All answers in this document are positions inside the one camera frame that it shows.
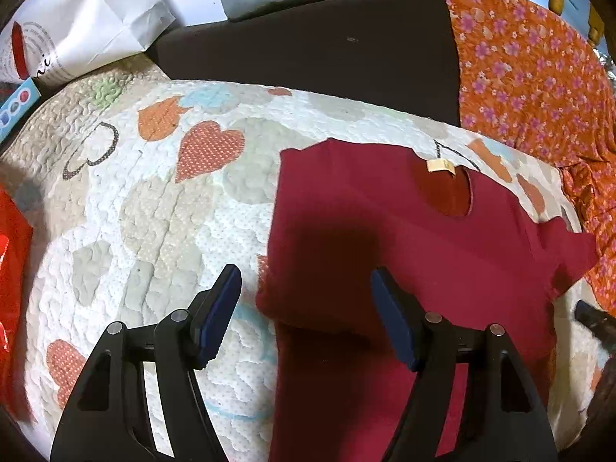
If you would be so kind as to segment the white paper bag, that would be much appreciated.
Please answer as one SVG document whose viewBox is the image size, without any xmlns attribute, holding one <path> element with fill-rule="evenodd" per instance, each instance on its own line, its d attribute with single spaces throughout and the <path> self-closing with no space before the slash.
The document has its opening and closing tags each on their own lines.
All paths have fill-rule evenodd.
<svg viewBox="0 0 616 462">
<path fill-rule="evenodd" d="M 1 28 L 1 80 L 67 84 L 146 51 L 173 20 L 163 0 L 25 0 Z"/>
</svg>

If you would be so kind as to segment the heart patterned quilt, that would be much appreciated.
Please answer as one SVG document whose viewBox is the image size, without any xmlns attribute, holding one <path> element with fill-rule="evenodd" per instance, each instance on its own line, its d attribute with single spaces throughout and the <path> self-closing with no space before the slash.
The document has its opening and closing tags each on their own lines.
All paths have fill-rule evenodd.
<svg viewBox="0 0 616 462">
<path fill-rule="evenodd" d="M 556 168 L 474 132 L 352 99 L 172 80 L 143 55 L 101 68 L 43 102 L 1 153 L 2 188 L 33 229 L 9 416 L 38 455 L 109 323 L 155 323 L 233 263 L 241 299 L 198 385 L 228 457 L 267 459 L 277 350 L 255 297 L 280 154 L 330 138 L 443 150 L 532 220 L 581 230 Z"/>
</svg>

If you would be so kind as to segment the red shiny plastic bag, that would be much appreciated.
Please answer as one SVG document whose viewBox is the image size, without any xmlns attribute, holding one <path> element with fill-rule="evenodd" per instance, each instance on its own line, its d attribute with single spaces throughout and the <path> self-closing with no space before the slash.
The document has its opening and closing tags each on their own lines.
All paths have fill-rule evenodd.
<svg viewBox="0 0 616 462">
<path fill-rule="evenodd" d="M 1 190 L 1 405 L 16 419 L 29 417 L 18 334 L 22 320 L 24 272 L 32 227 Z"/>
</svg>

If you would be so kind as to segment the light blue dotted box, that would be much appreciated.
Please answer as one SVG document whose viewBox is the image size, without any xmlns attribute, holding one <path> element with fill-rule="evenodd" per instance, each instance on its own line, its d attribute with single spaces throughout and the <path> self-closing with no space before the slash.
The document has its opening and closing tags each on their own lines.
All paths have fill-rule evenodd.
<svg viewBox="0 0 616 462">
<path fill-rule="evenodd" d="M 4 142 L 20 121 L 41 99 L 41 93 L 32 78 L 27 78 L 4 100 L 0 112 L 0 142 Z"/>
</svg>

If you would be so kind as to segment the orange floral fabric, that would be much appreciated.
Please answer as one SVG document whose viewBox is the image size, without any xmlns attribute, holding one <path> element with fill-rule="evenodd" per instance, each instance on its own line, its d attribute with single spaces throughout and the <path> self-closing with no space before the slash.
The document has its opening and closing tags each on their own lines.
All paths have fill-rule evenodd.
<svg viewBox="0 0 616 462">
<path fill-rule="evenodd" d="M 561 171 L 597 243 L 587 278 L 615 310 L 615 96 L 586 40 L 529 0 L 445 0 L 459 53 L 462 127 Z"/>
</svg>

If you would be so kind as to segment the dark red shirt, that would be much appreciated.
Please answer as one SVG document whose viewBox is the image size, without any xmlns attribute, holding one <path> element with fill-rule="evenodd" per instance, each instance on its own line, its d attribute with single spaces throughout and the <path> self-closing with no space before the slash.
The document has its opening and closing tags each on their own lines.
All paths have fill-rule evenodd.
<svg viewBox="0 0 616 462">
<path fill-rule="evenodd" d="M 378 461 L 390 443 L 415 378 L 375 308 L 374 269 L 456 325 L 501 324 L 546 396 L 553 304 L 597 261 L 591 235 L 533 221 L 484 174 L 332 139 L 282 152 L 269 237 L 256 304 L 278 341 L 274 461 Z"/>
</svg>

